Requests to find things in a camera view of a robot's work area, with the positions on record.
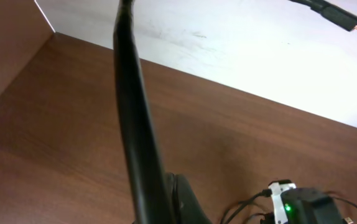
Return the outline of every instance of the cable connector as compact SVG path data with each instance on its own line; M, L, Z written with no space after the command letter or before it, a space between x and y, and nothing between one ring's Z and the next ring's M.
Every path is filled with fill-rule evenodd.
M354 222L350 217L344 218L343 219L343 224L353 224Z
M311 10L321 14L322 17L328 19L332 23L341 28L352 31L357 30L357 16L324 0L290 0L306 6L310 6Z
M260 192L261 196L264 197L270 197L272 195L272 190L271 189L264 189Z

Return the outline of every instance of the brown wooden panel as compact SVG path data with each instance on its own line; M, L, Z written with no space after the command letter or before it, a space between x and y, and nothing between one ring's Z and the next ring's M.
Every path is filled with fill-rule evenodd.
M188 177L213 222L275 179L357 203L356 128L142 67L165 168ZM133 220L113 73L112 50L55 34L1 95L0 223Z
M34 0L0 0L0 94L51 35Z

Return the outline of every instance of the white surface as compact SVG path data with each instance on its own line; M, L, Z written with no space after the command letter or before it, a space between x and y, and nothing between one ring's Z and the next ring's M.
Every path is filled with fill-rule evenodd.
M112 48L118 0L37 1L57 32ZM306 6L137 0L134 30L140 58L357 127L357 32Z

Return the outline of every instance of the wooden surface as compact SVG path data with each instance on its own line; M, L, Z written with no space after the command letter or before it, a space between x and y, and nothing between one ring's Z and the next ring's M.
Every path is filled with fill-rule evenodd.
M357 203L356 128L147 61L142 67L165 169L187 176L213 223L276 179ZM259 202L271 208L270 199ZM356 210L341 208L357 222ZM0 224L133 218L113 52L55 34L0 97Z
M51 35L34 0L0 0L0 94Z

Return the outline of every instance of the green led light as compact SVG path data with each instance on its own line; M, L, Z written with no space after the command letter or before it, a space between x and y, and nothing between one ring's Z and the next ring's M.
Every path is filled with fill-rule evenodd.
M289 205L285 205L285 210L286 210L287 212L289 212L289 211L292 210L292 208L291 208Z

